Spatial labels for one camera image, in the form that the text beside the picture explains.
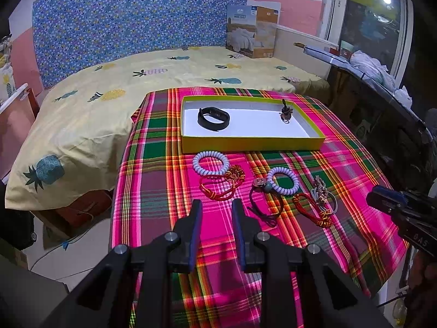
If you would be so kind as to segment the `black cord bracelet grey bead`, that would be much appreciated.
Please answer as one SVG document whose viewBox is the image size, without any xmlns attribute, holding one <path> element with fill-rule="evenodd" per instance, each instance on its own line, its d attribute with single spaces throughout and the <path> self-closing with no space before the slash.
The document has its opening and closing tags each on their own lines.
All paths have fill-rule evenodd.
<svg viewBox="0 0 437 328">
<path fill-rule="evenodd" d="M 254 193 L 264 193 L 270 194 L 274 199 L 279 202 L 279 211 L 275 214 L 266 214 L 262 212 L 259 206 L 256 204 L 253 195 Z M 274 228 L 277 225 L 277 220 L 282 215 L 284 210 L 284 200 L 282 196 L 273 189 L 273 185 L 266 178 L 256 178 L 252 182 L 252 187 L 249 192 L 250 206 L 248 209 L 255 214 L 259 219 L 261 219 L 266 225 Z"/>
</svg>

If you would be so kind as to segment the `dark beaded tassel charm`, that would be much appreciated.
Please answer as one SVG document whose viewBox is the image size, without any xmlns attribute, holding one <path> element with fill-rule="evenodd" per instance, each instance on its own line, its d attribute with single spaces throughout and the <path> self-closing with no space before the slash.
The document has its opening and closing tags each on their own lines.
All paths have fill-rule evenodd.
<svg viewBox="0 0 437 328">
<path fill-rule="evenodd" d="M 282 109 L 280 116 L 281 120 L 286 124 L 289 124 L 291 118 L 293 117 L 293 108 L 288 105 L 284 99 L 282 99 Z"/>
</svg>

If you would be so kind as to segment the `pink plaid tablecloth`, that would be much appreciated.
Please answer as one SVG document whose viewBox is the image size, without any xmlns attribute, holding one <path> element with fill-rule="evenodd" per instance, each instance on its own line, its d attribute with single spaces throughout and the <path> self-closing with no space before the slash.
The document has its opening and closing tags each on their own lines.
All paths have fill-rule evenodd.
<svg viewBox="0 0 437 328">
<path fill-rule="evenodd" d="M 192 201 L 203 204 L 196 268 L 173 276 L 174 327 L 258 327 L 261 277 L 240 271 L 232 230 L 230 201 L 206 198 L 193 170 L 192 156 L 181 151 L 181 103 L 185 96 L 275 98 L 274 92 L 239 88 L 173 88 L 149 93 L 133 114 L 132 132 L 117 180 L 111 224 L 112 246 L 140 247 L 172 229 Z M 278 213 L 269 234 L 296 247 L 318 244 L 368 296 L 375 297 L 403 264 L 407 244 L 383 213 L 369 207 L 366 195 L 388 180 L 365 147 L 320 101 L 289 95 L 325 136 L 318 151 L 231 153 L 244 182 L 235 196 L 245 206 Z M 273 167 L 290 168 L 308 192 L 315 177 L 334 194 L 338 210 L 327 229 L 317 227 L 290 198 L 251 192 L 253 179 Z"/>
</svg>

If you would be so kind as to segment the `dark side desk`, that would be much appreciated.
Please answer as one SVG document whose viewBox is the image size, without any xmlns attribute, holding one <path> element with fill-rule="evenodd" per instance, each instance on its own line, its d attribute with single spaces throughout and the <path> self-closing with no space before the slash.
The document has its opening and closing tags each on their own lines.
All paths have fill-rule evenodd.
<svg viewBox="0 0 437 328">
<path fill-rule="evenodd" d="M 299 81 L 296 91 L 316 98 L 351 130 L 397 190 L 427 194 L 436 185 L 436 133 L 395 94 L 339 55 L 296 43 L 331 66 L 320 85 Z"/>
</svg>

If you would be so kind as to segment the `window frame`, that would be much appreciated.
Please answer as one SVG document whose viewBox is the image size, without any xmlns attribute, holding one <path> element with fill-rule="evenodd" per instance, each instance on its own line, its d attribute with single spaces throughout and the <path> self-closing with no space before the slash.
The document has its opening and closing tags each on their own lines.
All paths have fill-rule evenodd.
<svg viewBox="0 0 437 328">
<path fill-rule="evenodd" d="M 400 84 L 413 39 L 411 0 L 322 0 L 317 36 L 346 58 L 357 50 L 376 58 Z"/>
</svg>

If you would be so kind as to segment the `bedding set cardboard box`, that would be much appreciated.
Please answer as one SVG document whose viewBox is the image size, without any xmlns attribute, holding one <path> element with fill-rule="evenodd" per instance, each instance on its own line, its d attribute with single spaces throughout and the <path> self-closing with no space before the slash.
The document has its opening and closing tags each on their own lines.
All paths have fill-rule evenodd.
<svg viewBox="0 0 437 328">
<path fill-rule="evenodd" d="M 249 58 L 272 58 L 279 12 L 254 5 L 229 5 L 226 48 Z"/>
</svg>

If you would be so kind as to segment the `yellow-green shallow tray box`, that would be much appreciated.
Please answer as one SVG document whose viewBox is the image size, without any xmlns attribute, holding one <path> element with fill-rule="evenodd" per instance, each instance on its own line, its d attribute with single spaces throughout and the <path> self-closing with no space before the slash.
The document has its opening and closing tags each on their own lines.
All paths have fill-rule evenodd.
<svg viewBox="0 0 437 328">
<path fill-rule="evenodd" d="M 289 124 L 281 120 L 282 99 L 293 108 Z M 228 112 L 228 127 L 218 132 L 201 127 L 197 117 L 199 109 L 204 107 Z M 309 113 L 284 96 L 184 96 L 176 119 L 183 153 L 320 150 L 325 140 Z"/>
</svg>

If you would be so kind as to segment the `black fitness band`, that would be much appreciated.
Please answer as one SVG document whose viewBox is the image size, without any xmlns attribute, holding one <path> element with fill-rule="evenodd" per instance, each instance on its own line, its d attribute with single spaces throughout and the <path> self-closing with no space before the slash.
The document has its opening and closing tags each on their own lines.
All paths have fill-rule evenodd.
<svg viewBox="0 0 437 328">
<path fill-rule="evenodd" d="M 217 107 L 204 107 L 199 109 L 197 122 L 206 130 L 218 132 L 228 127 L 230 115 Z"/>
</svg>

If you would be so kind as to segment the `blue floral headboard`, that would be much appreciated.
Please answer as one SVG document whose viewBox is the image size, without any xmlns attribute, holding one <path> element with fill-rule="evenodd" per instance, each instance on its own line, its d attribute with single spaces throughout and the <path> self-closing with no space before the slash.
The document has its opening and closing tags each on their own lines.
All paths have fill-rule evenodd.
<svg viewBox="0 0 437 328">
<path fill-rule="evenodd" d="M 45 88 L 141 52 L 222 46 L 230 5 L 247 0 L 35 0 L 33 46 Z"/>
</svg>

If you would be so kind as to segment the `white crumpled cloth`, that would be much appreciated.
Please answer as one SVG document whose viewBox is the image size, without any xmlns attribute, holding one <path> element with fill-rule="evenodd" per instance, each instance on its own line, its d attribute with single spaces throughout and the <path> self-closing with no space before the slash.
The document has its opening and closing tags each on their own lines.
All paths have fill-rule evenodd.
<svg viewBox="0 0 437 328">
<path fill-rule="evenodd" d="M 382 65 L 376 58 L 372 58 L 361 50 L 357 50 L 350 57 L 351 65 L 363 72 L 366 78 L 384 87 L 397 101 L 407 109 L 411 109 L 413 99 L 405 87 L 399 89 L 395 86 L 395 78 L 388 73 L 386 65 Z"/>
</svg>

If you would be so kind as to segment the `yellow pineapple bedsheet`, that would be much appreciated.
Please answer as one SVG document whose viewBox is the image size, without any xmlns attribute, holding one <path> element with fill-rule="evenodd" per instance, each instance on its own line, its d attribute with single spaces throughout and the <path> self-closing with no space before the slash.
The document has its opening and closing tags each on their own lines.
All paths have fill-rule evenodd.
<svg viewBox="0 0 437 328">
<path fill-rule="evenodd" d="M 220 47 L 144 52 L 85 68 L 46 95 L 13 163 L 5 204 L 55 210 L 87 192 L 111 190 L 148 93 L 179 87 L 236 87 L 298 93 L 328 102 L 326 80 L 276 58 Z"/>
</svg>

